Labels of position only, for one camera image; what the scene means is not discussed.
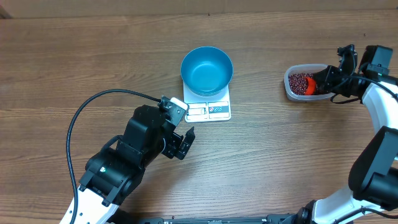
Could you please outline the red measuring scoop blue handle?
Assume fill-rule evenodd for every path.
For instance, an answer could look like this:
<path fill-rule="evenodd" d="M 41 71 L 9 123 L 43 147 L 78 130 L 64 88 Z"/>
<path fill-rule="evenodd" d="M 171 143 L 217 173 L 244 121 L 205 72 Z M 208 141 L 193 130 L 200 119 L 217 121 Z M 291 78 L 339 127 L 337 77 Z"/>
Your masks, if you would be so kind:
<path fill-rule="evenodd" d="M 307 81 L 307 89 L 305 90 L 304 95 L 313 95 L 317 89 L 317 84 L 315 80 L 310 77 L 305 77 L 305 79 Z"/>

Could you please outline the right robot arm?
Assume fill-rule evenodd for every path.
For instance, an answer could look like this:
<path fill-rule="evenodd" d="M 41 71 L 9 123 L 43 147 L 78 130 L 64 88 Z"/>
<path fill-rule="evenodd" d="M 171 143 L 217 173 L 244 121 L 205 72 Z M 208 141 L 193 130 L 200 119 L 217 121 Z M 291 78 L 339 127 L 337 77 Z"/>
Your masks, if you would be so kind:
<path fill-rule="evenodd" d="M 366 47 L 361 60 L 353 44 L 339 47 L 339 66 L 314 73 L 315 88 L 346 102 L 359 101 L 368 110 L 375 135 L 354 162 L 348 185 L 327 198 L 313 200 L 284 223 L 353 223 L 373 213 L 391 220 L 397 215 L 397 78 L 389 74 L 393 50 Z"/>

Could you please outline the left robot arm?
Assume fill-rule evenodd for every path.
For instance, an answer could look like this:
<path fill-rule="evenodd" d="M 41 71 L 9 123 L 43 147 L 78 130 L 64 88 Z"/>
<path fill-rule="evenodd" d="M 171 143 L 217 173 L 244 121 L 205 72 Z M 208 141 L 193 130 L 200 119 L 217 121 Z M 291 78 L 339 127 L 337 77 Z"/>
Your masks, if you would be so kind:
<path fill-rule="evenodd" d="M 124 134 L 110 139 L 91 157 L 62 223 L 106 223 L 142 182 L 146 167 L 159 155 L 184 159 L 195 139 L 190 128 L 175 133 L 188 110 L 185 103 L 143 105 L 135 109 Z"/>

